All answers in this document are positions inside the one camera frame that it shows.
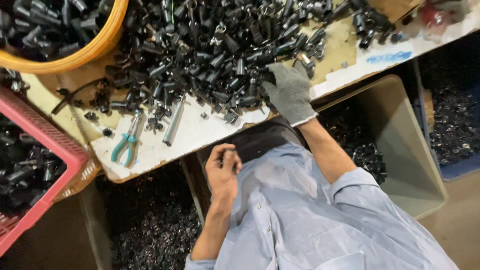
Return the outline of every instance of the plastic bin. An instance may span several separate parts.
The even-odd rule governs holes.
[[[437,211],[447,200],[447,193],[401,79],[389,75],[316,111],[347,98],[356,98],[365,109],[383,153],[388,177],[381,189],[416,219]]]
[[[118,44],[122,35],[121,25],[127,12],[127,6],[128,0],[115,0],[110,16],[98,35],[72,55],[56,61],[36,62],[0,50],[0,64],[5,68],[24,73],[52,74],[69,71],[88,63],[107,54]]]
[[[0,256],[2,256],[15,240],[52,206],[54,197],[79,172],[88,156],[80,146],[41,117],[11,90],[3,87],[0,87],[0,112],[50,149],[67,165],[63,175],[23,217],[7,217],[0,213]]]

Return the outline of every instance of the pile of black parts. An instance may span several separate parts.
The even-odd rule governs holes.
[[[67,170],[49,149],[0,114],[0,212],[32,207]]]
[[[22,80],[20,72],[0,67],[0,86],[24,95],[30,85]]]
[[[354,98],[321,111],[318,119],[357,167],[369,172],[378,184],[385,182],[383,154],[378,151],[363,109]]]
[[[440,166],[458,163],[480,153],[480,64],[473,33],[419,58],[423,86],[432,91],[435,123],[431,147]]]
[[[353,25],[355,33],[360,38],[359,47],[367,49],[378,33],[378,43],[385,44],[388,37],[391,37],[392,43],[398,41],[399,35],[395,34],[395,25],[388,21],[388,17],[379,13],[363,0],[347,0],[353,9]]]
[[[122,54],[106,67],[114,85],[130,91],[111,107],[132,112],[143,103],[159,121],[172,114],[174,100],[188,93],[234,123],[241,108],[263,101],[271,105],[261,84],[275,82],[266,65],[277,58],[296,58],[313,76],[312,57],[323,57],[325,29],[311,37],[300,33],[308,18],[327,25],[355,7],[362,11],[357,17],[365,17],[366,33],[391,29],[386,17],[366,3],[350,2],[337,10],[331,0],[131,1]]]
[[[113,269],[183,269],[200,235],[192,195],[177,162],[123,184],[102,177]]]
[[[114,0],[16,0],[0,10],[0,49],[34,61],[64,58],[98,34]]]

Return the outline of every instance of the gray knit glove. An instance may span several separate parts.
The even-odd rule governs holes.
[[[288,120],[292,127],[306,123],[317,113],[310,105],[310,81],[300,63],[288,68],[282,63],[268,65],[275,75],[276,86],[269,82],[262,85],[275,108]]]

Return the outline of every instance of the orange bucket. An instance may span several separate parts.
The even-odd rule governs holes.
[[[0,66],[31,74],[62,73],[103,56],[115,48],[121,38],[121,25],[127,12],[127,6],[128,0],[115,0],[112,12],[100,33],[72,55],[51,62],[36,62],[0,50]]]

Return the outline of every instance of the pink plastic crate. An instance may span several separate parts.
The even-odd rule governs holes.
[[[60,132],[30,106],[25,104],[10,89],[0,87],[0,112],[15,122],[44,147],[50,149],[67,165],[67,170],[21,217],[5,216],[0,213],[0,257],[22,233],[30,229],[53,205],[54,197],[80,170],[88,160],[87,153],[66,135]]]

